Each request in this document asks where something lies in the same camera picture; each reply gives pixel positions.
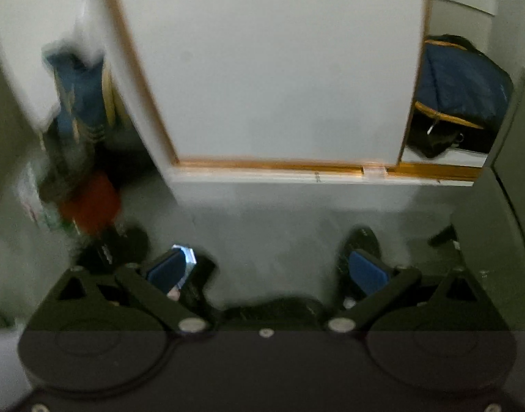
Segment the black shoe with speckled laces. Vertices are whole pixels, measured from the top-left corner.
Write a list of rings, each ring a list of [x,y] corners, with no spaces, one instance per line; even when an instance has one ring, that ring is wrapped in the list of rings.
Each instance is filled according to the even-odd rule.
[[[348,305],[359,302],[367,296],[354,282],[349,272],[349,257],[359,249],[375,258],[381,257],[378,238],[371,228],[365,225],[351,230],[348,237],[343,241],[342,249],[338,255],[335,303],[342,310],[347,310]]]

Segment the white cabinet with gold trim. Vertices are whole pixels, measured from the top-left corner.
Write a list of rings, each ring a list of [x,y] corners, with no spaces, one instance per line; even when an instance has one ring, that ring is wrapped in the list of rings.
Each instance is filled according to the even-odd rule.
[[[427,0],[86,0],[170,182],[475,181],[402,159]]]

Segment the navy backpack inside cabinet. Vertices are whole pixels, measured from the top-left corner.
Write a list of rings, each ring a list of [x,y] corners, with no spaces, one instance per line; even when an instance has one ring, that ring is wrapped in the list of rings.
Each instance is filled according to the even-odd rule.
[[[509,74],[468,39],[426,37],[407,146],[429,159],[452,148],[489,152],[513,91]]]

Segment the black shoe with long lace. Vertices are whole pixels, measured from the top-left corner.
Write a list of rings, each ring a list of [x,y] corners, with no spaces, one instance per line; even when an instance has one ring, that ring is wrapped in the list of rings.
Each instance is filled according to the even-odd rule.
[[[174,244],[172,250],[184,259],[185,269],[179,281],[167,292],[167,298],[180,302],[190,311],[212,312],[205,290],[218,270],[217,264],[205,252],[185,245]]]

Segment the black adidas shoe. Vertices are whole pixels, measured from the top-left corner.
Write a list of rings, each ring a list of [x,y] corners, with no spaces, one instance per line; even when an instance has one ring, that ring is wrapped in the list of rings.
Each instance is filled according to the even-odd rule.
[[[142,263],[149,251],[150,239],[141,227],[111,226],[85,239],[76,250],[72,264],[93,275],[109,274],[128,263]]]

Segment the dark green metal cabinet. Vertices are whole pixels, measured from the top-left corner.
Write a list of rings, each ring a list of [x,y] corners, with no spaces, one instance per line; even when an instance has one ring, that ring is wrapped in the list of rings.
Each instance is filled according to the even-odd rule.
[[[466,268],[510,328],[525,330],[525,69],[452,226]]]

